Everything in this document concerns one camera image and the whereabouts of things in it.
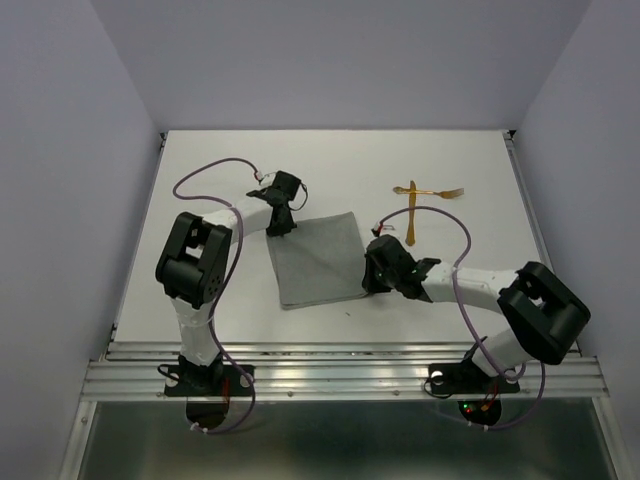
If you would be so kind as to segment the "grey cloth napkin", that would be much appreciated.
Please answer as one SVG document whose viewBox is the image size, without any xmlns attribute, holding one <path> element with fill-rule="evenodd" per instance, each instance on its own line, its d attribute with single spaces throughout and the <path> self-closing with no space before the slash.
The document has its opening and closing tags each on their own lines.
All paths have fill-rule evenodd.
<svg viewBox="0 0 640 480">
<path fill-rule="evenodd" d="M 266 241 L 283 309 L 366 296 L 365 249 L 352 212 L 300 221 L 290 233 Z"/>
</svg>

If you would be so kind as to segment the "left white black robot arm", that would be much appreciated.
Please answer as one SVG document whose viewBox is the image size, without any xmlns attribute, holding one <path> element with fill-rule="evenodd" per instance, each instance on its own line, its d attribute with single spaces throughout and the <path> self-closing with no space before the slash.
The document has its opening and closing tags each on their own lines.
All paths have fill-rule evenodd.
<svg viewBox="0 0 640 480">
<path fill-rule="evenodd" d="M 246 236 L 264 231 L 284 236 L 296 228 L 291 203 L 306 186 L 296 176 L 276 172 L 266 184 L 236 203 L 223 201 L 221 210 L 204 216 L 179 214 L 155 270 L 155 278 L 171 299 L 179 324 L 178 368 L 169 377 L 199 393 L 215 392 L 222 382 L 222 352 L 212 338 L 211 308 L 227 280 L 231 247 Z"/>
</svg>

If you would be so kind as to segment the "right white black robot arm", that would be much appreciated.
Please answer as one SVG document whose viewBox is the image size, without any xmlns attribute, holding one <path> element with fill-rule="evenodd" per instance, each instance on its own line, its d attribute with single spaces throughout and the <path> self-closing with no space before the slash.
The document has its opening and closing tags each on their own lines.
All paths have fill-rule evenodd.
<svg viewBox="0 0 640 480">
<path fill-rule="evenodd" d="M 362 281 L 369 294 L 396 291 L 409 300 L 455 303 L 502 315 L 506 330 L 481 338 L 458 364 L 439 367 L 437 390 L 474 393 L 532 360 L 560 364 L 591 319 L 589 308 L 547 266 L 529 261 L 518 270 L 461 268 L 435 258 L 414 259 L 391 235 L 365 252 Z"/>
</svg>

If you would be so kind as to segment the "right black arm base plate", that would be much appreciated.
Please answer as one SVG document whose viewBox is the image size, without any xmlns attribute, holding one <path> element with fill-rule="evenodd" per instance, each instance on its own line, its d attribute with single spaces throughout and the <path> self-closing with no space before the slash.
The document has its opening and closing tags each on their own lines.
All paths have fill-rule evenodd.
<svg viewBox="0 0 640 480">
<path fill-rule="evenodd" d="M 510 383 L 500 376 L 490 377 L 484 373 L 472 362 L 472 354 L 473 351 L 468 351 L 457 363 L 431 363 L 423 390 L 441 399 L 453 395 L 511 394 L 520 391 L 518 382 Z"/>
</svg>

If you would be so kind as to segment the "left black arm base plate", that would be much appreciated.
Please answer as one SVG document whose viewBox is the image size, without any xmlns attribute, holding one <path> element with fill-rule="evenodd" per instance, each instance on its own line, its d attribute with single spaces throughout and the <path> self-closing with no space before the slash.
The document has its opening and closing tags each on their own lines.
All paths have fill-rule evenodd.
<svg viewBox="0 0 640 480">
<path fill-rule="evenodd" d="M 251 396 L 250 386 L 231 365 L 212 367 L 160 364 L 157 372 L 164 378 L 164 395 L 169 398 Z"/>
</svg>

